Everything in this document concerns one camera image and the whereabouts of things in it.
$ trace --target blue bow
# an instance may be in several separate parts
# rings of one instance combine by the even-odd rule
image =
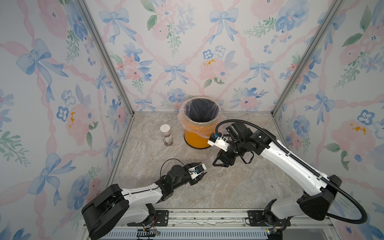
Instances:
[[[61,158],[56,153],[51,153],[50,155],[48,155],[47,160],[45,162],[45,168],[41,171],[40,176],[38,176],[33,180],[32,184],[28,189],[28,192],[30,194],[37,195],[41,193],[41,191],[45,186],[45,181],[47,181],[49,184],[51,184],[56,188],[56,192],[53,197],[53,204],[55,206],[57,201],[61,200],[59,190],[58,190],[60,185],[60,180],[57,177],[52,177],[52,176],[49,177],[48,175],[66,173],[76,168],[76,167],[71,167],[72,160],[70,160],[70,162],[67,163],[66,165],[62,166],[59,169],[54,170],[55,167],[57,167],[57,165],[60,164],[60,162],[61,162]]]
[[[317,110],[318,108],[320,108],[319,114],[317,115],[317,125],[319,125],[320,120],[324,122],[324,116],[323,116],[324,107],[325,107],[325,110],[329,112],[336,106],[336,103],[334,100],[328,99],[322,90],[319,90],[316,93],[316,98],[319,99],[320,101],[313,107],[305,106],[305,110],[306,111],[309,109]]]
[[[176,79],[176,74],[179,76],[180,80],[183,81],[183,83],[187,84],[186,80],[188,80],[189,78],[186,78],[184,77],[183,75],[181,75],[181,73],[179,72],[182,72],[182,73],[185,73],[185,64],[184,63],[180,63],[179,65],[177,66],[171,66],[171,65],[167,65],[167,66],[164,66],[164,71],[166,73],[170,73],[172,72],[172,79],[167,81],[165,85],[170,85],[170,83]]]
[[[232,23],[236,22],[237,20],[237,15],[239,14],[239,10],[237,8],[232,8],[231,10],[229,10],[228,12],[220,12],[220,11],[212,11],[210,14],[209,14],[209,18],[211,20],[211,23],[215,23],[217,21],[220,21],[218,23],[218,27],[217,27],[217,32],[215,35],[212,35],[208,38],[207,42],[209,42],[210,44],[212,44],[212,41],[215,39],[215,37],[217,35],[220,35],[221,32],[223,31],[223,22],[224,22],[224,25],[225,25],[225,29],[227,30],[227,34],[229,36],[229,38],[233,40],[233,35],[237,33],[237,31],[235,31],[233,28],[231,28],[229,26],[229,23],[227,21],[230,21]]]
[[[111,166],[113,166],[113,151],[112,151],[112,149],[119,147],[117,141],[115,142],[115,144],[112,144],[112,143],[113,143],[113,138],[112,138],[112,136],[109,136],[107,147],[104,150],[104,157],[108,157],[108,155],[111,155]]]
[[[325,15],[326,15],[326,13],[322,13],[319,16],[319,19],[317,20],[318,24],[323,23]],[[345,14],[340,14],[339,16],[337,16],[335,21],[332,23],[333,28],[335,30],[339,29],[340,25],[344,22],[344,20],[345,20]],[[329,43],[333,43],[332,35],[331,35],[331,28],[328,30],[327,36],[325,37],[324,51],[327,50],[327,46]]]
[[[260,75],[261,75],[263,81],[266,82],[266,78],[268,78],[269,75],[264,73],[264,69],[265,70],[271,69],[272,64],[273,64],[272,61],[268,61],[266,63],[251,63],[251,65],[249,66],[249,69],[250,70],[255,70],[256,69],[256,71],[253,74],[253,77],[246,79],[244,82],[248,83],[252,78],[257,77],[259,75],[259,72],[260,72]]]
[[[142,111],[145,109],[147,106],[150,110],[155,111],[155,107],[152,107],[150,104],[152,104],[152,99],[151,98],[146,98],[146,99],[133,99],[133,101],[137,104],[141,103],[141,109],[139,111]]]
[[[128,12],[125,8],[120,8],[117,12],[108,12],[108,11],[101,11],[99,12],[99,15],[101,17],[101,20],[105,23],[109,23],[112,21],[113,29],[115,30],[115,35],[109,38],[109,42],[115,44],[115,38],[117,35],[120,34],[120,27],[123,29],[123,31],[134,41],[136,41],[135,37],[133,36],[136,34],[135,31],[127,28],[122,24],[120,21],[129,23],[129,17],[128,17]]]
[[[103,91],[104,91],[104,104],[107,103],[107,89],[105,88],[105,86],[107,86],[109,88],[113,88],[111,86],[111,81],[109,81],[109,82],[105,81],[106,78],[107,78],[107,75],[105,74],[104,69],[101,68],[100,69],[100,75],[95,80],[95,86],[97,87],[97,89],[100,89],[100,87],[103,89]]]
[[[40,73],[43,75],[45,80],[48,83],[48,87],[46,90],[46,97],[47,97],[47,102],[50,101],[50,99],[55,100],[53,98],[52,90],[51,90],[51,83],[52,83],[52,77],[48,70],[44,67],[48,67],[50,70],[54,71],[55,73],[68,77],[67,74],[65,74],[62,70],[64,65],[60,64],[52,64],[52,63],[47,63],[43,59],[45,58],[50,58],[51,52],[49,52],[49,49],[47,45],[41,40],[40,38],[35,40],[35,48],[29,53],[29,54],[23,54],[21,55],[17,61],[16,64],[19,66],[23,72],[25,72],[28,75],[32,75],[33,72],[35,71],[35,66],[37,66],[37,69],[39,69]]]

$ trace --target orange trash can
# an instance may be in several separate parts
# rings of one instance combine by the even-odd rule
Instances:
[[[209,148],[208,139],[222,120],[220,105],[205,97],[185,101],[177,115],[184,128],[184,140],[192,148]]]

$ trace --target spice jar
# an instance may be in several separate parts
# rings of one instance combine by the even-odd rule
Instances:
[[[172,135],[170,132],[170,126],[168,124],[163,124],[160,127],[161,136],[163,137],[164,144],[166,146],[171,146],[173,144]]]

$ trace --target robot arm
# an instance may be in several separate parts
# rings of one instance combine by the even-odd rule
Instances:
[[[234,122],[226,128],[229,134],[219,133],[219,126],[227,122]],[[245,124],[253,126],[257,130],[252,132]],[[367,220],[367,213],[363,207],[339,188],[341,185],[340,178],[335,175],[328,177],[314,169],[283,147],[272,133],[257,125],[238,119],[222,121],[216,126],[216,133],[212,133],[208,143],[221,149],[213,162],[214,166],[229,167],[234,165],[236,157],[241,157],[244,163],[249,164],[253,159],[253,153],[256,153],[276,164],[303,188],[304,193],[298,196],[272,200],[264,209],[260,221],[275,225],[282,219],[298,215],[308,215],[316,220],[323,220],[325,216],[329,216],[355,224],[364,223]],[[249,162],[243,158],[246,152],[252,152],[253,155]],[[328,213],[337,192],[344,195],[360,210],[362,215],[360,219],[346,219]]]
[[[167,175],[155,183],[136,189],[121,189],[113,184],[81,210],[89,236],[96,240],[120,224],[152,225],[156,220],[154,203],[163,202],[173,195],[174,189],[189,183],[196,184],[206,174],[204,164],[174,165]]]

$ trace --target wall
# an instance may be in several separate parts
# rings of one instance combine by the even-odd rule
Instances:
[[[276,116],[290,149],[339,176],[368,212],[362,225],[332,221],[348,240],[384,239],[383,8],[382,0],[345,2]],[[331,212],[360,217],[344,198]]]
[[[0,239],[76,239],[128,115],[71,0],[2,1],[0,29]]]
[[[271,111],[331,0],[86,0],[136,111]]]

